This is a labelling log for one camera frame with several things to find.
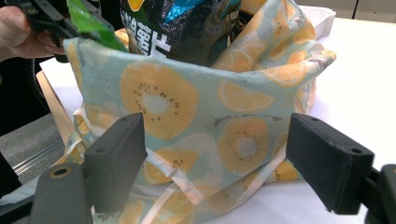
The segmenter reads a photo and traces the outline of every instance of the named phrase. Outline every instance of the gray floor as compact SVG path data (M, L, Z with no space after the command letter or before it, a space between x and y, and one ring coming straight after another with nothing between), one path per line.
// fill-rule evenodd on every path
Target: gray floor
M0 136L0 150L12 167L16 167L23 161L32 159L37 153L51 149L54 143L58 143L51 155L36 160L36 164L19 174L23 183L40 175L55 163L64 153L64 147L59 146L62 138L56 128L51 114L35 120L18 130Z

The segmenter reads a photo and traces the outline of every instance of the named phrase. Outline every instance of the gripper screw hole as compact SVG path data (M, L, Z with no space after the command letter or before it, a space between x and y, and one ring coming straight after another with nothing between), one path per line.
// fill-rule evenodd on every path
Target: gripper screw hole
M62 168L62 169L59 169L59 170L55 171L53 174L54 175L64 175L66 173L67 173L67 169Z
M67 176L70 173L70 171L71 171L70 167L62 167L62 168L52 171L49 174L49 177L51 177L52 179L63 178L65 176Z
M357 149L357 148L352 148L352 149L350 149L352 152L355 152L355 153L358 153L358 154L361 154L361 150L360 149Z

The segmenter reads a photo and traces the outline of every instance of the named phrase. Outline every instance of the snack bag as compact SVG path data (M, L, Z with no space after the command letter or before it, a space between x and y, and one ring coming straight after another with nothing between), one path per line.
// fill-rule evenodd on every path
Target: snack bag
M335 60L293 0L267 0L210 68L82 38L64 45L83 105L61 161L83 162L117 119L144 116L148 158L119 223L199 223L264 182L298 178L285 155L290 115L309 112L315 77Z
M240 0L120 0L132 53L210 66L227 48Z

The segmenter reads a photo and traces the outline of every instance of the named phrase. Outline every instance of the finger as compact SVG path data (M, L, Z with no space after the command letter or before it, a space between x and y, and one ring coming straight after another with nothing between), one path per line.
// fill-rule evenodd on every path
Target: finger
M29 32L31 30L26 16L18 7L2 7L0 20L8 32Z
M60 47L52 47L52 46L45 46L44 47L48 52L52 53L52 54L58 54L58 55L65 55L64 53L64 48Z
M51 47L58 47L56 44L52 41L50 35L48 33L40 33L37 35L37 39L43 43L45 46L51 46Z

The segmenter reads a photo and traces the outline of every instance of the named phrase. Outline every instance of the kiwi slice print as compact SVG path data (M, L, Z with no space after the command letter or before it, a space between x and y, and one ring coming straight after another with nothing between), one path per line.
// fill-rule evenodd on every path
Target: kiwi slice print
M145 130L163 140L175 138L190 125L198 102L196 89L178 72L149 62L126 66L120 95L130 112L143 113Z
M224 166L244 175L262 165L268 152L268 131L260 118L231 121L221 132L218 149Z
M289 160L282 161L272 174L272 178L275 181L293 180L297 179L298 176L298 171L293 167Z

